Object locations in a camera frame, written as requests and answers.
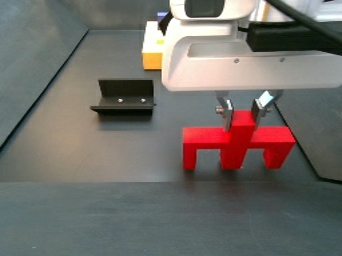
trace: gray surface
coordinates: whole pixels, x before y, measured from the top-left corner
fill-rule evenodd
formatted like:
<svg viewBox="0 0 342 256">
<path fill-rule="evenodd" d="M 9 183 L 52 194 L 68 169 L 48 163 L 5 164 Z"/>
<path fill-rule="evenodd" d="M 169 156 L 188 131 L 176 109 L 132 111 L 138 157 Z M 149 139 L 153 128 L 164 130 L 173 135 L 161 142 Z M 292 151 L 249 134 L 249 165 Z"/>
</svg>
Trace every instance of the gray surface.
<svg viewBox="0 0 342 256">
<path fill-rule="evenodd" d="M 1 254 L 342 255 L 340 195 L 320 182 L 2 183 Z"/>
<path fill-rule="evenodd" d="M 156 13 L 168 11 L 168 0 L 58 0 L 89 29 L 142 30 Z"/>
<path fill-rule="evenodd" d="M 0 20 L 1 146 L 86 28 L 53 0 L 0 0 Z"/>
<path fill-rule="evenodd" d="M 138 31 L 92 31 L 0 154 L 0 181 L 130 182 L 183 180 L 313 181 L 295 148 L 281 170 L 264 168 L 249 151 L 240 171 L 221 172 L 216 151 L 200 151 L 193 174 L 181 170 L 181 128 L 220 126 L 213 92 L 172 93 L 160 72 L 141 68 Z M 151 120 L 98 118 L 98 78 L 151 78 Z M 233 92 L 236 109 L 249 109 L 259 92 Z M 261 125 L 281 125 L 276 112 Z"/>
<path fill-rule="evenodd" d="M 285 91 L 276 105 L 318 175 L 342 181 L 342 87 Z"/>
</svg>

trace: yellow object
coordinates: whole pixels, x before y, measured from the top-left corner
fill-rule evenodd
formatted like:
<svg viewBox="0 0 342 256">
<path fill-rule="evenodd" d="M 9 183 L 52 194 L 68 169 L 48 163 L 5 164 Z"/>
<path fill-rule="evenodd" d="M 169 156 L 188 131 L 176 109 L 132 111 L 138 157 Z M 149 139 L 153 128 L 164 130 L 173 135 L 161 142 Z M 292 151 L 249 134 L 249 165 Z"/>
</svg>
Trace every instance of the yellow object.
<svg viewBox="0 0 342 256">
<path fill-rule="evenodd" d="M 161 70 L 164 36 L 157 30 L 157 22 L 147 21 L 142 43 L 142 66 L 145 70 Z"/>
</svg>

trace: black metal bracket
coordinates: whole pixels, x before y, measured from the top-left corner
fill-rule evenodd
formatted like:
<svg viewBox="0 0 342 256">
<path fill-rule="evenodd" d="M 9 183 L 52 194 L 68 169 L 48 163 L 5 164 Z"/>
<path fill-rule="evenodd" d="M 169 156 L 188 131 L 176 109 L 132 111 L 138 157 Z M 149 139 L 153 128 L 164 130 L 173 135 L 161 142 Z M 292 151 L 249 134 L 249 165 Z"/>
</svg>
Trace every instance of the black metal bracket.
<svg viewBox="0 0 342 256">
<path fill-rule="evenodd" d="M 101 115 L 151 116 L 153 112 L 153 80 L 100 79 L 101 100 L 90 110 Z"/>
</svg>

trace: red block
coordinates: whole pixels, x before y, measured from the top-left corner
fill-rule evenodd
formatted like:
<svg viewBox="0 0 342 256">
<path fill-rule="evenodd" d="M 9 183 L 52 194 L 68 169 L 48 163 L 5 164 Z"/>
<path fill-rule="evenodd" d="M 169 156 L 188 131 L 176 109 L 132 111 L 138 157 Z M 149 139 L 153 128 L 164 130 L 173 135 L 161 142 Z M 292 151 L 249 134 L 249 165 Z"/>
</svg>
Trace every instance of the red block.
<svg viewBox="0 0 342 256">
<path fill-rule="evenodd" d="M 195 169 L 199 149 L 219 149 L 221 169 L 240 169 L 247 150 L 260 148 L 267 168 L 277 169 L 293 144 L 287 127 L 261 127 L 255 131 L 251 112 L 235 111 L 228 132 L 221 127 L 183 129 L 183 167 Z"/>
</svg>

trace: black cable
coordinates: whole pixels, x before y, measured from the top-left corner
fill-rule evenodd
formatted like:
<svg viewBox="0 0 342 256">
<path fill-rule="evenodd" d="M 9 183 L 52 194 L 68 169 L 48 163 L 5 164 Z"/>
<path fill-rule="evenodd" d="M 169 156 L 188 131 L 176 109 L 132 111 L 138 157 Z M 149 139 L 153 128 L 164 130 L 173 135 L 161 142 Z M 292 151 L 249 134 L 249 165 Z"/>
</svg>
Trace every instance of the black cable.
<svg viewBox="0 0 342 256">
<path fill-rule="evenodd" d="M 327 29 L 322 23 L 316 22 L 308 16 L 297 12 L 292 7 L 289 7 L 281 1 L 279 0 L 265 0 L 265 1 L 269 3 L 269 5 L 272 5 L 275 9 L 277 9 L 283 14 L 285 14 L 292 20 L 295 20 L 297 23 L 300 23 L 303 26 L 305 26 L 308 29 L 311 29 L 320 35 L 323 35 L 339 46 L 342 46 L 342 36 L 331 29 Z"/>
</svg>

